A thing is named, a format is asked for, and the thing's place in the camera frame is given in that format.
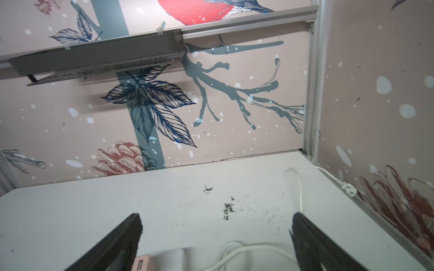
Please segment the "pink USB charger plug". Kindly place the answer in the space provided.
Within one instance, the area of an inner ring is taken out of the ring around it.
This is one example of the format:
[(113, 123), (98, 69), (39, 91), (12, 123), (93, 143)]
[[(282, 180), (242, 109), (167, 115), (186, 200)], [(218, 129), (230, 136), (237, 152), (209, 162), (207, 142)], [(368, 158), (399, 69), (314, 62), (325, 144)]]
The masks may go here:
[(142, 255), (135, 258), (132, 271), (155, 271), (150, 255)]

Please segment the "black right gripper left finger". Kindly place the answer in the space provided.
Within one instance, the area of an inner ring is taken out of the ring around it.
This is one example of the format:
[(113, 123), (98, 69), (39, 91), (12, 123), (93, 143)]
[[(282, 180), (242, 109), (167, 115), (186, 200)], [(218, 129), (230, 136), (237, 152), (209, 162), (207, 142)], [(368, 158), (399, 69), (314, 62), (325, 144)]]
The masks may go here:
[(66, 271), (130, 271), (142, 230), (140, 215), (129, 215)]

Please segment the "white multicolour power strip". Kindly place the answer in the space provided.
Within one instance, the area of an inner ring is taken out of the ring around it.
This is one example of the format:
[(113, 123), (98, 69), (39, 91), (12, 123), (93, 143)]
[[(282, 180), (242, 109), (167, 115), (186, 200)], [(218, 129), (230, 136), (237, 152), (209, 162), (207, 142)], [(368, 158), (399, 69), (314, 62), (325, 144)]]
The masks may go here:
[(167, 251), (151, 257), (157, 271), (186, 271), (187, 260), (183, 249)]

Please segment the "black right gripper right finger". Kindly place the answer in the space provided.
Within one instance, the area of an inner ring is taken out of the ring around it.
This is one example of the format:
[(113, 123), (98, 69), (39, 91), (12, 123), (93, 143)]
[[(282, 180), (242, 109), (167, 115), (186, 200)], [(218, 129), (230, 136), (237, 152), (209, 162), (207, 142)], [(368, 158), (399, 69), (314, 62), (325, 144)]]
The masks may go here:
[(300, 212), (293, 216), (290, 234), (302, 271), (367, 271)]

